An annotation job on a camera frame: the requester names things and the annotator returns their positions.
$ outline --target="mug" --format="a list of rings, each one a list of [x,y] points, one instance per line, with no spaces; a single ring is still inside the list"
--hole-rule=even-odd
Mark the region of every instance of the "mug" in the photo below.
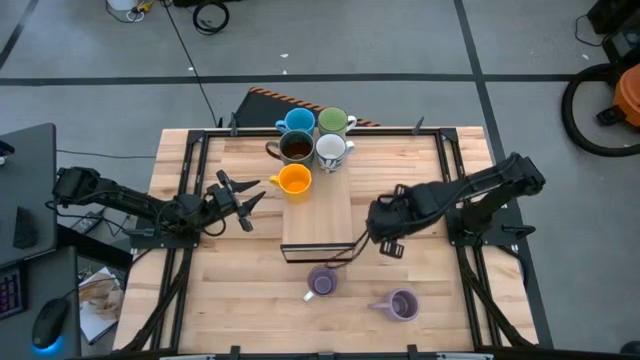
[[[384,302],[367,307],[382,310],[392,321],[411,321],[420,313],[418,297],[409,289],[395,289],[385,296]]]
[[[325,108],[318,115],[320,135],[337,134],[344,138],[347,131],[356,127],[357,123],[355,116],[347,116],[344,110],[336,107]]]
[[[311,269],[307,276],[309,292],[304,296],[304,301],[309,301],[314,296],[327,296],[336,291],[338,287],[338,274],[335,269],[319,265]]]
[[[327,173],[333,173],[344,162],[356,145],[353,141],[344,141],[337,134],[322,135],[316,142],[316,154],[320,167]]]
[[[297,108],[289,111],[284,120],[276,121],[276,129],[285,134],[291,130],[302,130],[313,136],[313,127],[316,118],[313,113],[305,108]]]
[[[279,154],[273,152],[272,148],[277,148]],[[313,165],[313,138],[301,130],[287,132],[280,141],[267,141],[264,149],[272,158],[282,160],[285,165],[302,164],[309,169]]]
[[[278,175],[271,176],[269,182],[284,191],[291,203],[302,203],[309,198],[311,171],[300,164],[283,167]]]

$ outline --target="black mug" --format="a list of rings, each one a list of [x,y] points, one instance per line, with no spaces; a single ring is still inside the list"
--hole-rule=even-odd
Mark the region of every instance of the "black mug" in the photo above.
[[[267,141],[264,146],[272,158],[285,165],[302,164],[311,169],[315,144],[311,135],[302,130],[291,130],[282,135],[280,141]]]

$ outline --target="purple mug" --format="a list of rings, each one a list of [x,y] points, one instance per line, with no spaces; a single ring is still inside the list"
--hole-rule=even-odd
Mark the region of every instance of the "purple mug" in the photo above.
[[[418,296],[409,289],[395,289],[384,299],[384,302],[369,304],[369,309],[382,310],[393,321],[411,321],[420,313]]]
[[[338,274],[335,269],[324,265],[316,266],[309,272],[307,285],[309,292],[304,296],[304,301],[309,301],[314,296],[331,295],[338,287]]]

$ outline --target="wooden table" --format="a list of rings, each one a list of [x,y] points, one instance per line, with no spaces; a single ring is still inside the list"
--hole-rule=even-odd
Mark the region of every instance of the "wooden table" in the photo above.
[[[491,166],[483,129],[457,130],[467,173]],[[151,195],[170,199],[176,194],[187,131],[163,132]],[[243,199],[263,190],[267,194],[253,211],[253,232],[243,232],[232,220],[221,237],[202,238],[193,256],[180,352],[229,353],[232,345],[240,345],[243,353],[405,352],[407,344],[416,344],[419,351],[472,350],[458,263],[444,219],[403,240],[401,260],[381,256],[378,246],[369,245],[353,264],[340,270],[336,294],[308,303],[302,300],[314,264],[287,264],[280,252],[282,196],[267,179],[281,164],[264,153],[267,140],[240,137],[210,142],[205,187],[216,181],[218,169],[224,169],[237,181],[264,180],[242,194]],[[354,239],[364,230],[372,199],[391,192],[398,183],[442,180],[435,141],[406,136],[351,140],[357,146],[348,168]],[[451,150],[447,151],[451,160]],[[196,164],[198,151],[194,154]],[[114,348],[128,343],[153,310],[165,252],[152,251],[131,271]],[[517,260],[491,247],[484,253],[497,305],[526,339],[537,342]],[[368,303],[399,287],[419,295],[421,313],[416,320],[393,323],[367,309]],[[488,343],[484,310],[477,299],[476,304]],[[168,344],[171,320],[171,315],[165,319],[163,346]]]

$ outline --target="blue light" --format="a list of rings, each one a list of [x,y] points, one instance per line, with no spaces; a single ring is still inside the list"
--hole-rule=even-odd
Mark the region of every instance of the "blue light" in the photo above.
[[[62,348],[62,335],[58,336],[58,338],[56,339],[56,342],[51,344],[51,346],[49,346],[48,348],[40,349],[40,348],[37,348],[35,345],[33,345],[32,347],[33,347],[33,352],[37,355],[41,355],[41,356],[53,355],[58,351],[60,351],[60,349]]]

